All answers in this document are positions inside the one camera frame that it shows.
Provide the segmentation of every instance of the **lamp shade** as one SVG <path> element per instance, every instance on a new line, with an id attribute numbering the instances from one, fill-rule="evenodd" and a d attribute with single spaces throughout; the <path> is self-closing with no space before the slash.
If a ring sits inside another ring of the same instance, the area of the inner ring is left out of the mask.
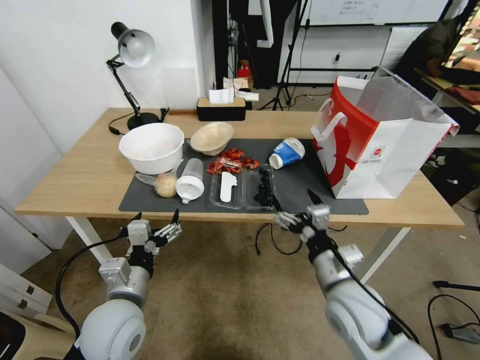
<path id="1" fill-rule="evenodd" d="M 129 67 L 142 67 L 155 53 L 154 39 L 145 31 L 129 29 L 122 22 L 115 22 L 111 33 L 118 40 L 121 60 Z"/>

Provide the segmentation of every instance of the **red object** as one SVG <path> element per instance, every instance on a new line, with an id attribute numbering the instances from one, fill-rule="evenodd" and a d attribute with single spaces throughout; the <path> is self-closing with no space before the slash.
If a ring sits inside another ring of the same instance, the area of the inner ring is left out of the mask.
<path id="1" fill-rule="evenodd" d="M 206 166 L 206 171 L 209 174 L 221 174 L 222 172 L 229 172 L 238 174 L 242 171 L 242 168 L 256 169 L 259 167 L 260 162 L 252 159 L 251 157 L 245 157 L 245 151 L 237 150 L 232 147 L 220 154 L 210 165 Z"/>
<path id="2" fill-rule="evenodd" d="M 339 113 L 343 115 L 326 140 L 319 144 L 313 139 L 314 149 L 320 160 L 325 163 L 325 173 L 333 188 L 342 184 L 355 168 L 377 129 L 378 122 L 352 105 L 342 95 L 336 81 L 330 98 L 322 107 L 324 108 L 321 109 L 321 121 L 324 129 Z"/>
<path id="3" fill-rule="evenodd" d="M 250 77 L 250 66 L 246 64 L 242 64 L 240 68 L 238 69 L 238 72 L 236 74 L 238 78 L 249 78 Z"/>
<path id="4" fill-rule="evenodd" d="M 446 89 L 450 94 L 457 95 L 472 105 L 480 104 L 480 91 L 468 90 L 463 87 L 451 86 Z"/>

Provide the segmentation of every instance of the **tan bowl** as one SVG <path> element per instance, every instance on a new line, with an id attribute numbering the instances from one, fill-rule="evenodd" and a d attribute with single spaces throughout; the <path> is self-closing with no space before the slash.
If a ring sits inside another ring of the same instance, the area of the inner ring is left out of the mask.
<path id="1" fill-rule="evenodd" d="M 193 150 L 215 156 L 220 154 L 234 135 L 234 127 L 228 122 L 211 122 L 199 128 L 190 138 Z"/>

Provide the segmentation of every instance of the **red and white paper bag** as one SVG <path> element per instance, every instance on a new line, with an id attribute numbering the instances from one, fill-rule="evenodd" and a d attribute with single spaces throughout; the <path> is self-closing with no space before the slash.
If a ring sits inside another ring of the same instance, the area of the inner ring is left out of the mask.
<path id="1" fill-rule="evenodd" d="M 338 76 L 311 128 L 338 199 L 394 199 L 458 125 L 397 76 Z"/>

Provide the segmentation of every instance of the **tissue box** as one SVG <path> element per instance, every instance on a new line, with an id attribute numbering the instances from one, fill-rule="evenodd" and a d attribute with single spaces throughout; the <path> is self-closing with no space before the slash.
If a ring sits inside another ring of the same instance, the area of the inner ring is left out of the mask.
<path id="1" fill-rule="evenodd" d="M 199 98 L 196 103 L 200 121 L 243 121 L 246 111 L 247 105 L 242 97 L 236 97 L 230 104 L 211 104 L 206 97 Z"/>

